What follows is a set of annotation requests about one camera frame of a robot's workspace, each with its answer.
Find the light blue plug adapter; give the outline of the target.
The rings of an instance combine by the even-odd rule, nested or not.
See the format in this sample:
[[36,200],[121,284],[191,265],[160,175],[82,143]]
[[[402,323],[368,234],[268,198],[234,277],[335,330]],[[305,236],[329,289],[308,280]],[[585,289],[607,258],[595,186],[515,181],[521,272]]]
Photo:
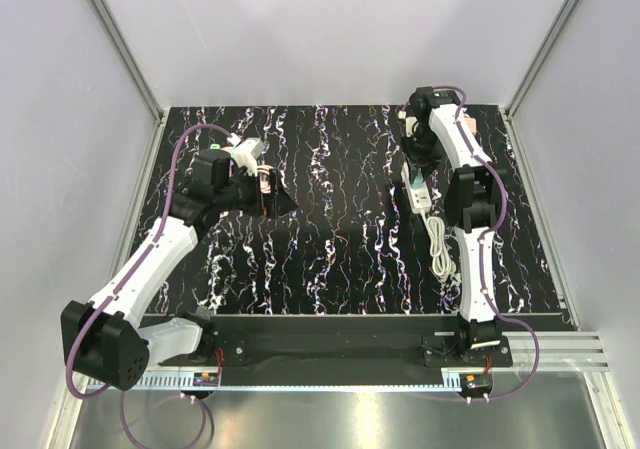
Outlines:
[[422,170],[421,169],[417,169],[416,171],[414,171],[411,174],[411,186],[412,187],[419,187],[424,183],[424,177],[422,174]]

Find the white power strip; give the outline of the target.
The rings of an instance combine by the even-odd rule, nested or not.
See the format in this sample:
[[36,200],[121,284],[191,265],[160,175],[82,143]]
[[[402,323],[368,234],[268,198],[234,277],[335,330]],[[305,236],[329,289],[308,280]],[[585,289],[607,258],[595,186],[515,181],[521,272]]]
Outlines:
[[414,214],[426,216],[432,207],[432,200],[429,192],[429,188],[424,180],[424,183],[419,187],[411,186],[411,171],[409,164],[407,162],[403,163],[402,166],[402,182],[406,189],[411,211]]

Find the beige cube adapter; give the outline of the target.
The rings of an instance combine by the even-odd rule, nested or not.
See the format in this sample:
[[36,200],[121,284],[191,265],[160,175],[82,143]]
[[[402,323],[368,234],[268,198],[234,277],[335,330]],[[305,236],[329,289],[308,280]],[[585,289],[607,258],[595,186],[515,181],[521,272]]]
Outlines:
[[476,121],[476,119],[475,119],[475,118],[472,118],[472,117],[465,116],[465,117],[464,117],[464,120],[465,120],[465,122],[466,122],[466,124],[467,124],[467,127],[469,128],[469,130],[470,130],[471,134],[472,134],[474,137],[476,137],[476,136],[477,136],[477,134],[478,134],[478,130],[477,130],[477,121]]

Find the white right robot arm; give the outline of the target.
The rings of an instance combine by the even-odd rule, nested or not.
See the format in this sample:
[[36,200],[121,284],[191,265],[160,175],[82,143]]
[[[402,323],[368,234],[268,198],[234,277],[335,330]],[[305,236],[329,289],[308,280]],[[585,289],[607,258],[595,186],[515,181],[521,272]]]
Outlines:
[[462,114],[464,91],[453,86],[418,87],[399,113],[405,121],[401,177],[411,210],[427,217],[431,197],[427,178],[447,158],[453,169],[444,215],[458,243],[461,304],[452,342],[441,357],[466,365],[485,364],[500,349],[502,331],[495,308],[492,251],[506,216],[506,189]]

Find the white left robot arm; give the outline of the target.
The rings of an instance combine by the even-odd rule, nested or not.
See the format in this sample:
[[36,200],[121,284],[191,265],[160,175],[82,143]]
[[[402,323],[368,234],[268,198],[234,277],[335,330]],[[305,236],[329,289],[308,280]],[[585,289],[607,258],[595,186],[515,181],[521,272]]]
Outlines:
[[219,222],[222,214],[276,219],[297,205],[279,173],[258,158],[265,145],[249,138],[232,148],[205,149],[168,198],[169,211],[119,272],[86,303],[71,301],[61,313],[66,382],[76,373],[121,391],[150,366],[184,355],[196,365],[215,355],[216,341],[201,316],[175,316],[142,324],[152,299],[176,266]]

